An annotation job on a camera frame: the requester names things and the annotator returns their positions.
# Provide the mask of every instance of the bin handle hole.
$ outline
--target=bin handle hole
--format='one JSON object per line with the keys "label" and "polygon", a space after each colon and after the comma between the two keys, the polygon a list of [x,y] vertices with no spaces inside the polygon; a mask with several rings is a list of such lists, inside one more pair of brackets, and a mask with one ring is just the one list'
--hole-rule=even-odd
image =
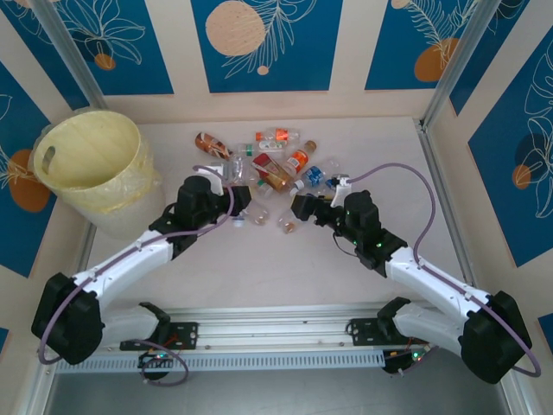
{"label": "bin handle hole", "polygon": [[50,169],[50,163],[52,162],[52,159],[55,156],[55,147],[51,145],[46,150],[46,153],[44,153],[44,158],[42,159],[42,170],[44,170],[44,173],[48,174],[48,171]]}

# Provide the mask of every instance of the robotic arm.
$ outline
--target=robotic arm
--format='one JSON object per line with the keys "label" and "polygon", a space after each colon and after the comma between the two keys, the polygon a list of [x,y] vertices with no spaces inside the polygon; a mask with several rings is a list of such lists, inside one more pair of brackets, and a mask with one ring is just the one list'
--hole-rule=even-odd
{"label": "robotic arm", "polygon": [[[231,216],[236,216],[250,203],[250,190],[247,186],[233,186],[232,194]],[[177,258],[198,239],[197,234],[168,238],[165,235],[196,231],[215,223],[229,206],[230,196],[220,179],[201,169],[199,176],[185,180],[176,203],[169,205],[136,242],[72,278],[61,273],[51,277],[42,293],[31,331],[41,338],[62,302],[81,283],[92,278],[56,321],[48,337],[50,348],[68,363],[78,364],[103,345],[135,338],[163,344],[168,337],[169,317],[153,304],[141,303],[140,307],[119,312],[105,310],[129,286]]]}
{"label": "robotic arm", "polygon": [[[178,257],[198,239],[197,233],[176,233],[198,231],[228,211],[230,194],[220,179],[206,170],[200,174],[187,178],[179,189],[177,202],[169,205],[148,231],[122,252],[72,278],[61,273],[51,277],[35,314],[33,334],[41,338],[60,305],[80,284],[91,279],[63,310],[48,337],[47,345],[63,359],[78,364],[100,346],[129,339],[166,342],[170,318],[153,304],[141,303],[132,310],[109,313],[106,308],[130,285]],[[492,296],[445,274],[424,259],[415,259],[404,240],[382,228],[378,208],[368,191],[352,193],[347,177],[333,180],[336,195],[331,201],[297,195],[292,203],[296,217],[308,220],[314,215],[316,225],[332,228],[335,236],[355,245],[355,255],[362,265],[409,286],[441,311],[422,309],[408,299],[395,298],[378,313],[380,332],[390,340],[416,337],[445,348],[459,355],[479,378],[497,383],[524,355],[524,350],[469,298],[477,298],[495,311],[530,348],[530,337],[512,297],[503,291]],[[232,195],[231,216],[236,216],[247,208],[251,196],[247,186],[233,186]],[[449,284],[427,270],[439,272]]]}
{"label": "robotic arm", "polygon": [[[477,290],[441,271],[424,259],[416,261],[407,243],[382,228],[378,208],[364,190],[351,193],[347,177],[333,179],[333,200],[296,196],[292,211],[299,220],[315,216],[315,224],[328,226],[335,236],[355,245],[362,265],[407,285],[441,311],[422,309],[405,298],[395,298],[378,313],[378,328],[387,337],[424,339],[459,355],[468,368],[488,383],[497,383],[524,355],[524,350],[470,297],[495,311],[530,348],[531,340],[514,299],[500,291],[495,296]],[[438,272],[455,290],[426,271]]]}

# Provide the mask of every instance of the small glass bottle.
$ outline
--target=small glass bottle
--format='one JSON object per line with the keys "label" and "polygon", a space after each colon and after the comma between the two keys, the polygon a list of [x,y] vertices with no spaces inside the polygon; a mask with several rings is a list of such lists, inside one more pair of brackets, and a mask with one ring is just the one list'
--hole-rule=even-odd
{"label": "small glass bottle", "polygon": [[289,175],[294,177],[302,171],[305,165],[309,162],[309,156],[313,154],[315,150],[317,150],[317,144],[315,141],[307,141],[303,145],[303,149],[297,150],[294,154],[288,157],[288,160],[286,160],[283,164],[283,169],[285,169]]}
{"label": "small glass bottle", "polygon": [[300,132],[295,128],[269,128],[263,132],[256,132],[256,141],[262,140],[299,143]]}
{"label": "small glass bottle", "polygon": [[303,222],[296,218],[292,209],[287,209],[278,219],[278,227],[284,233],[296,232],[302,225]]}

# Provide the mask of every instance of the orange moon design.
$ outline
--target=orange moon design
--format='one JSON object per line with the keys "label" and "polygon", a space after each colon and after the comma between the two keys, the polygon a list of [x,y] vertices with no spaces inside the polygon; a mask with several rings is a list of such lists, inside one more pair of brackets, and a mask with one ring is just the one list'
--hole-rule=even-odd
{"label": "orange moon design", "polygon": [[100,69],[104,69],[105,71],[115,69],[115,60],[108,54],[97,54],[94,57],[94,63],[98,65]]}
{"label": "orange moon design", "polygon": [[[31,150],[19,150],[13,155],[11,162],[27,171],[30,154]],[[11,179],[8,185],[10,186],[12,199],[21,209],[37,214],[46,207],[50,190],[35,178],[27,179],[19,176],[16,179]]]}
{"label": "orange moon design", "polygon": [[528,167],[520,164],[512,172],[512,182],[515,186],[521,190],[524,190],[530,185],[531,181],[531,172]]}
{"label": "orange moon design", "polygon": [[207,39],[220,54],[241,56],[265,40],[261,16],[249,5],[230,0],[217,6],[206,20]]}
{"label": "orange moon design", "polygon": [[[448,54],[446,55],[446,63],[449,62],[451,55],[457,48],[459,39],[446,39],[441,42],[442,47],[449,47]],[[415,64],[415,76],[421,82],[436,82],[440,80],[445,69],[442,67],[442,53],[437,45],[432,45],[416,60]]]}

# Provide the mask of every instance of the white cable clip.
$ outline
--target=white cable clip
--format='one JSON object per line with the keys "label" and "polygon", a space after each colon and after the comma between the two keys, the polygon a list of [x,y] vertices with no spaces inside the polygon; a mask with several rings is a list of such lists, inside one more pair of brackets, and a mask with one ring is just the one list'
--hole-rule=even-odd
{"label": "white cable clip", "polygon": [[349,182],[348,175],[339,175],[333,177],[333,179],[338,179],[338,184],[336,185],[336,194],[332,199],[330,207],[336,208],[337,206],[344,206],[346,196],[352,193],[352,184]]}

